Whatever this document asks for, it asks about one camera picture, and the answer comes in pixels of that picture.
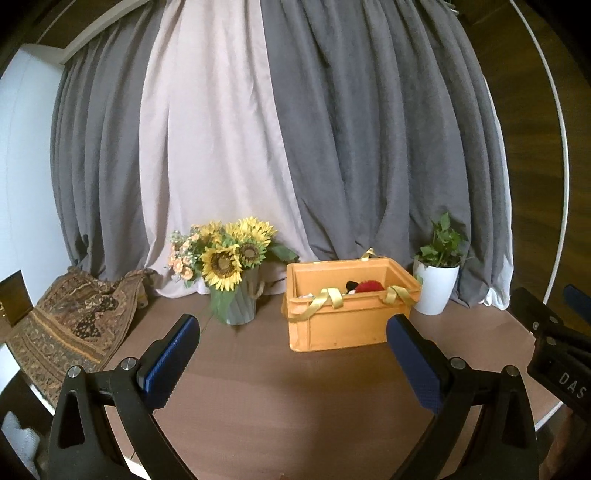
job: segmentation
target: pink curtain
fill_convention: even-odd
[[[146,266],[161,274],[162,295],[199,288],[166,269],[170,232],[192,223],[254,215],[302,261],[316,260],[285,156],[259,0],[168,2],[144,82],[139,171]],[[262,274],[272,293],[285,289],[282,265]]]

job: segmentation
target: sunflower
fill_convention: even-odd
[[[265,247],[268,247],[271,243],[271,237],[263,231],[252,230],[250,232],[250,236],[254,238],[254,240],[256,240],[258,243],[265,245]]]
[[[253,236],[246,236],[238,247],[238,258],[243,267],[253,268],[262,263],[266,251],[265,242],[259,242]]]
[[[243,218],[237,222],[237,227],[247,235],[253,236],[258,242],[265,246],[271,243],[271,238],[277,234],[277,230],[269,222],[261,222],[253,216]]]
[[[223,229],[236,241],[236,243],[243,241],[246,237],[246,232],[241,229],[240,222],[227,223],[224,225]]]
[[[222,234],[220,233],[221,227],[221,222],[209,222],[207,225],[199,227],[199,236],[203,240],[203,243],[219,243],[222,240]]]
[[[220,291],[234,290],[242,281],[242,267],[236,254],[238,245],[232,247],[206,248],[201,255],[203,262],[203,278],[207,285]]]

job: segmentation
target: wooden tabletop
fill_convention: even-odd
[[[155,418],[200,480],[385,480],[406,458],[431,420],[416,400],[386,344],[295,353],[288,346],[281,297],[271,297],[256,319],[230,327],[207,314],[207,297],[158,299],[137,322],[110,367],[140,356],[181,313],[197,314],[199,348]],[[450,303],[434,317],[411,321],[443,353],[472,368],[516,365],[524,376],[534,421],[558,403],[527,376],[534,338],[508,313]],[[123,453],[133,449],[116,415],[113,430]],[[472,434],[470,412],[444,469],[451,473]],[[132,459],[139,462],[137,455]]]

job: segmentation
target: curtain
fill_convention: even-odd
[[[316,256],[301,220],[265,46],[259,0],[170,0],[151,53],[139,122],[142,206],[159,292],[185,288],[167,272],[171,231],[254,215],[277,239]],[[285,290],[285,267],[263,272]]]
[[[163,5],[149,2],[68,62],[56,100],[51,170],[73,265],[104,280],[141,268],[139,107]]]
[[[473,305],[510,255],[495,116],[478,61],[438,0],[261,0],[277,114],[321,260],[369,247],[409,266],[449,211]]]

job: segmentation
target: patterned rug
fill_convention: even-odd
[[[12,329],[8,347],[54,407],[72,365],[87,372],[105,367],[123,342],[136,308],[148,304],[144,281],[152,274],[135,270],[108,282],[70,267]]]

